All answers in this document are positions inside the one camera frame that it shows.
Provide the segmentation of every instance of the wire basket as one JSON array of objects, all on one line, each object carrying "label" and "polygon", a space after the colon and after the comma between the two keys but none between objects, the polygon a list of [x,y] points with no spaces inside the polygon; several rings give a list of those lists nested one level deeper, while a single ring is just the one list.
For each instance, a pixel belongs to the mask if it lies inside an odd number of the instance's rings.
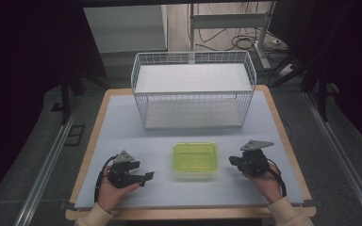
[{"label": "wire basket", "polygon": [[131,74],[145,129],[241,127],[255,84],[246,51],[139,53]]}]

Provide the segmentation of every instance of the gray floor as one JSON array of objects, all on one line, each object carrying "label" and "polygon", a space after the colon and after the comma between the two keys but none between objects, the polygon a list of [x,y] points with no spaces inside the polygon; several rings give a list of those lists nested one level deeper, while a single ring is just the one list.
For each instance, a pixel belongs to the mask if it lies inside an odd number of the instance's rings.
[{"label": "gray floor", "polygon": [[[185,47],[179,47],[177,50],[182,51]],[[172,45],[172,48],[175,51],[178,47]],[[251,52],[251,56],[256,69],[261,71],[255,52]],[[274,57],[278,61],[283,55]],[[103,59],[107,65],[107,78],[102,78],[102,81],[113,88],[129,88],[130,64],[112,64],[110,63],[113,62],[111,56],[103,56]],[[258,76],[259,83],[267,83],[268,80],[265,79],[267,77],[263,77],[263,73],[259,73]],[[306,98],[299,89],[301,79],[302,77],[297,77],[279,88],[271,89],[271,95],[317,206],[317,215],[312,220],[315,225],[362,225],[361,202],[342,172]],[[83,137],[78,146],[65,145],[61,150],[52,176],[31,220],[31,225],[74,224],[67,220],[64,214],[66,208],[70,206],[68,201],[76,175],[106,91],[89,80],[84,79],[83,83],[87,90],[74,118],[74,125],[85,126]],[[53,112],[51,108],[54,103],[59,102],[59,88],[46,93],[44,109],[34,131],[0,185],[0,225],[13,225],[15,222],[41,164],[55,141],[60,129],[61,113]],[[362,179],[362,136],[340,112],[332,97],[329,97],[327,102],[329,124]],[[74,144],[74,138],[68,137],[66,143]],[[263,220],[263,225],[272,223],[270,218]],[[229,224],[239,225],[239,222],[226,221],[224,223],[224,225]]]}]

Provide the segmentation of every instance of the black cable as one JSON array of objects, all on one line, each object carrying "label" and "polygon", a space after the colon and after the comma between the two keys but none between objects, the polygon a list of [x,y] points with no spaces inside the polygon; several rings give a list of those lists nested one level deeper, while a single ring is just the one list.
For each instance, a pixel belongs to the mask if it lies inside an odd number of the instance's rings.
[{"label": "black cable", "polygon": [[[255,36],[256,36],[256,31],[257,30],[259,30],[260,32],[262,31],[262,29],[260,29],[258,27],[255,27]],[[270,31],[266,31],[266,34],[270,35],[270,36],[273,36],[274,38],[278,39]],[[269,51],[275,51],[275,52],[280,52],[280,53],[287,53],[288,52],[288,49],[287,50],[275,49],[275,48],[272,48],[272,47],[266,45],[265,43],[263,43],[263,47],[267,48]]]},{"label": "black cable", "polygon": [[272,47],[270,47],[270,46],[263,43],[263,49],[265,50],[265,52],[274,53],[274,54],[287,54],[287,53],[289,53],[289,49],[288,49],[287,46],[285,47],[285,49],[275,49],[275,48],[272,48]]},{"label": "black cable", "polygon": [[[242,41],[249,41],[251,43],[251,45],[249,47],[242,47],[239,45],[239,43]],[[234,46],[237,46],[241,50],[248,50],[255,45],[255,43],[252,41],[252,39],[249,36],[245,36],[245,35],[235,36],[233,39],[231,39],[231,43]]]},{"label": "black cable", "polygon": [[105,163],[105,165],[102,167],[102,170],[99,172],[99,176],[98,176],[98,179],[96,180],[96,185],[95,185],[95,194],[94,194],[94,202],[97,202],[98,201],[98,196],[99,196],[99,188],[101,187],[101,184],[102,184],[102,179],[104,178],[104,173],[105,173],[105,168],[107,167],[107,164],[115,159],[117,157],[117,154],[116,156],[113,156],[113,157],[110,157],[107,162]]},{"label": "black cable", "polygon": [[288,54],[288,56],[285,57],[285,58],[277,65],[277,67],[276,67],[277,70],[273,71],[273,72],[271,73],[271,75],[269,76],[269,80],[268,80],[268,82],[267,82],[267,86],[269,86],[270,83],[272,82],[272,77],[273,77],[275,74],[280,73],[281,70],[284,69],[284,68],[289,64],[290,61],[292,61],[292,59],[293,59],[293,55]]},{"label": "black cable", "polygon": [[[251,37],[249,35],[243,35],[243,36],[250,37],[250,39],[252,39],[252,40],[258,40],[257,37]],[[285,54],[289,53],[288,49],[287,50],[274,49],[265,43],[263,43],[262,47],[263,47],[263,49],[267,50],[268,52],[277,52],[277,53],[285,53]]]},{"label": "black cable", "polygon": [[252,2],[248,2],[246,5],[245,13],[248,13],[248,8],[252,5]]},{"label": "black cable", "polygon": [[238,10],[240,9],[240,11],[242,11],[243,10],[243,2],[240,4],[240,6],[237,8],[237,10],[236,10],[236,13],[238,12]]},{"label": "black cable", "polygon": [[199,29],[199,37],[201,38],[201,41],[202,41],[203,43],[206,43],[206,42],[208,42],[208,41],[213,40],[214,38],[216,38],[218,35],[220,35],[220,34],[221,34],[224,30],[226,30],[226,29],[228,29],[228,28],[224,28],[223,30],[219,31],[216,35],[214,35],[213,37],[211,37],[211,38],[208,39],[208,40],[204,40],[204,39],[202,38],[201,29]]},{"label": "black cable", "polygon": [[257,73],[267,73],[267,74],[265,74],[265,75],[263,75],[263,76],[268,76],[268,75],[273,76],[273,74],[274,74],[276,71],[280,70],[280,68],[283,68],[283,67],[285,67],[285,66],[287,65],[287,63],[285,63],[284,61],[290,62],[290,61],[288,61],[288,57],[291,57],[291,55],[286,56],[275,68],[265,69],[265,70],[263,70],[263,71],[256,71],[256,72],[257,72]]},{"label": "black cable", "polygon": [[211,8],[210,3],[208,4],[208,8],[210,9],[211,13],[214,14],[214,11],[213,11],[213,9]]},{"label": "black cable", "polygon": [[281,119],[281,121],[284,123],[284,125],[286,125],[287,128],[289,129],[289,131],[290,131],[290,136],[288,136],[288,140],[291,141],[292,138],[293,138],[293,130],[292,130],[292,128],[290,127],[290,125],[289,125],[283,118],[280,117],[280,119]]},{"label": "black cable", "polygon": [[233,47],[231,47],[231,48],[229,48],[229,49],[225,49],[225,50],[216,50],[216,49],[212,49],[212,48],[210,48],[210,47],[208,47],[208,46],[205,46],[205,45],[202,45],[202,44],[195,44],[196,46],[201,46],[201,47],[204,47],[204,48],[206,48],[206,49],[209,49],[209,50],[212,50],[212,51],[230,51],[230,50],[232,50],[232,49],[234,49],[236,46],[233,46]]},{"label": "black cable", "polygon": [[262,79],[260,82],[258,82],[257,84],[258,84],[258,85],[265,85],[265,84],[264,84],[264,81],[266,81],[266,79],[267,79],[268,76],[270,76],[270,75],[271,75],[271,72],[266,73],[266,74],[260,76],[260,77],[263,77],[263,79]]},{"label": "black cable", "polygon": [[275,172],[274,170],[272,170],[271,168],[268,168],[267,171],[268,171],[269,173],[271,173],[272,176],[275,177],[275,179],[276,179],[277,182],[278,182],[278,185],[281,186],[282,195],[283,195],[284,197],[287,196],[287,187],[285,186],[285,183],[284,183],[284,181],[282,180],[281,170],[278,168],[278,166],[277,166],[271,159],[268,158],[267,160],[270,161],[270,162],[272,162],[272,163],[275,165],[275,167],[277,168],[278,173]]},{"label": "black cable", "polygon": [[276,60],[274,58],[272,58],[270,55],[273,55],[273,54],[286,54],[286,53],[283,53],[283,52],[280,52],[280,53],[276,53],[276,52],[270,52],[270,53],[267,53],[267,59],[271,60],[272,62],[275,62],[275,63],[280,63],[282,62],[284,59],[281,59],[281,60]]}]

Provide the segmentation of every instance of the wooden table edge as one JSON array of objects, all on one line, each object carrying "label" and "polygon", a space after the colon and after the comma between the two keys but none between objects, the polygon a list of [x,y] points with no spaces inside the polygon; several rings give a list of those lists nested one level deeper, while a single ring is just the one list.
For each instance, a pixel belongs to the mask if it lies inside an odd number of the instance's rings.
[{"label": "wooden table edge", "polygon": [[[288,160],[293,168],[296,179],[298,181],[299,187],[302,190],[304,200],[311,201],[311,195],[307,188],[307,185],[302,175],[299,163],[295,157],[295,154],[292,150],[292,146],[288,140],[287,133],[285,131],[284,125],[281,121],[281,118],[278,115],[275,103],[270,94],[270,90],[263,85],[255,86],[255,90],[263,91],[269,108],[271,110],[272,117],[275,121],[276,127],[280,134],[280,137],[283,141],[285,150],[287,152]],[[104,99],[102,101],[101,107],[99,109],[98,116],[96,118],[95,124],[90,135],[90,142],[87,146],[84,159],[78,173],[77,179],[74,184],[74,190],[72,196],[69,200],[70,203],[75,203],[81,189],[81,186],[84,183],[85,176],[87,174],[91,158],[96,146],[97,138],[102,127],[102,122],[105,118],[107,112],[107,104],[110,100],[110,96],[113,95],[132,95],[131,89],[109,89],[105,93]],[[310,207],[295,207],[301,211],[308,214],[310,217],[313,217],[317,213],[315,206]],[[81,216],[85,216],[89,213],[90,210],[66,210],[66,219],[76,220]],[[267,207],[226,207],[226,208],[174,208],[174,209],[123,209],[119,211],[114,219],[117,220],[145,220],[145,219],[204,219],[204,218],[270,218],[272,215]]]}]

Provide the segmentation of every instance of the hand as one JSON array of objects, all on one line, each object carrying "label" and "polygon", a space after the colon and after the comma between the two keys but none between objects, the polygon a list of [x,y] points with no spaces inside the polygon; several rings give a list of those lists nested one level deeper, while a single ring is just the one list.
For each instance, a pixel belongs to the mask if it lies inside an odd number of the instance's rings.
[{"label": "hand", "polygon": [[101,208],[108,213],[116,208],[124,195],[140,187],[140,184],[133,184],[124,188],[117,188],[113,186],[107,179],[108,171],[110,169],[111,166],[106,167],[104,170],[104,177],[102,179],[101,187],[99,188],[97,202],[98,205],[101,206]]},{"label": "hand", "polygon": [[[274,172],[277,172],[279,173],[279,175],[281,175],[281,171],[275,165],[270,164],[270,168]],[[257,190],[264,197],[266,197],[267,201],[270,204],[273,204],[274,202],[277,202],[283,198],[280,190],[280,185],[278,184],[275,177],[269,172],[266,172],[263,176],[260,177],[251,177],[244,173],[242,174],[244,177],[250,179],[253,183],[255,183]]]}]

